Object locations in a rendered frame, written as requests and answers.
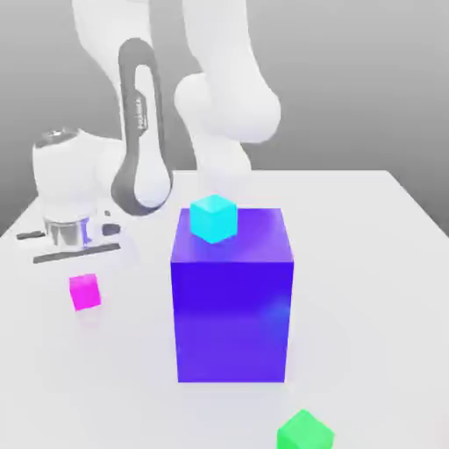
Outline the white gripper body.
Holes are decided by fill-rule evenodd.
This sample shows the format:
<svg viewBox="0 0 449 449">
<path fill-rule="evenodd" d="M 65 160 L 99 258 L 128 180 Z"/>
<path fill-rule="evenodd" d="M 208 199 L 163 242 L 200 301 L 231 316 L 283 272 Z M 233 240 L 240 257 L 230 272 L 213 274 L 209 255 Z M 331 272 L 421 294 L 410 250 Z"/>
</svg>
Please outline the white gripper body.
<svg viewBox="0 0 449 449">
<path fill-rule="evenodd" d="M 57 264 L 73 267 L 108 267 L 114 265 L 123 253 L 119 243 L 106 243 L 76 250 L 40 253 L 32 257 L 32 265 Z"/>
</svg>

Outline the small magenta cube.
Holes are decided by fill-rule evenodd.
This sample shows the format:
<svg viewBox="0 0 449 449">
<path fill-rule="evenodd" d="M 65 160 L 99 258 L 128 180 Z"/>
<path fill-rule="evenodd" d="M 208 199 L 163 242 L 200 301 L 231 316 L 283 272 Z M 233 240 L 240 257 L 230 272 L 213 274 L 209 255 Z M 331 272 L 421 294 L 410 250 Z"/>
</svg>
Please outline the small magenta cube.
<svg viewBox="0 0 449 449">
<path fill-rule="evenodd" d="M 83 274 L 69 278 L 69 292 L 76 311 L 101 304 L 101 295 L 95 274 Z"/>
</svg>

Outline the small cyan cube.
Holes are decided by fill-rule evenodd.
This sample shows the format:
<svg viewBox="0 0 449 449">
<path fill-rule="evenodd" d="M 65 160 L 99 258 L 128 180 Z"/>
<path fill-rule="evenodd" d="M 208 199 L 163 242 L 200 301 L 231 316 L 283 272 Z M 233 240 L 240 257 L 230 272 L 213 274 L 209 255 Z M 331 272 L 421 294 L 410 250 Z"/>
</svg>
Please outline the small cyan cube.
<svg viewBox="0 0 449 449">
<path fill-rule="evenodd" d="M 189 221 L 194 235 L 216 244 L 237 234 L 238 208 L 220 195 L 206 196 L 190 204 Z"/>
</svg>

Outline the small green cube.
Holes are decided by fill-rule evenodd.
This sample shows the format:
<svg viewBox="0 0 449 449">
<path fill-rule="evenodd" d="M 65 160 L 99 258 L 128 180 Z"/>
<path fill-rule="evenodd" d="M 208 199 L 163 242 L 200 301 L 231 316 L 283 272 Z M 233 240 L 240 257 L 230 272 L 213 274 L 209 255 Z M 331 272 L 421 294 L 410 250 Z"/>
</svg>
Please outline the small green cube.
<svg viewBox="0 0 449 449">
<path fill-rule="evenodd" d="M 300 410 L 277 431 L 276 449 L 332 449 L 334 432 L 309 411 Z"/>
</svg>

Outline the large blue box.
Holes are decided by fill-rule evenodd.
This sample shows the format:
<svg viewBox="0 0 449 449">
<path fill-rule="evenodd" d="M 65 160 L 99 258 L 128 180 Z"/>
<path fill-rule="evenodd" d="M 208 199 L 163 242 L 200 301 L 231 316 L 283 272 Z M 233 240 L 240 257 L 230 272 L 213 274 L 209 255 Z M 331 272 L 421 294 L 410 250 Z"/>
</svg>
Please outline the large blue box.
<svg viewBox="0 0 449 449">
<path fill-rule="evenodd" d="M 182 209 L 170 261 L 180 382 L 285 379 L 294 257 L 279 209 L 241 209 L 209 244 Z"/>
</svg>

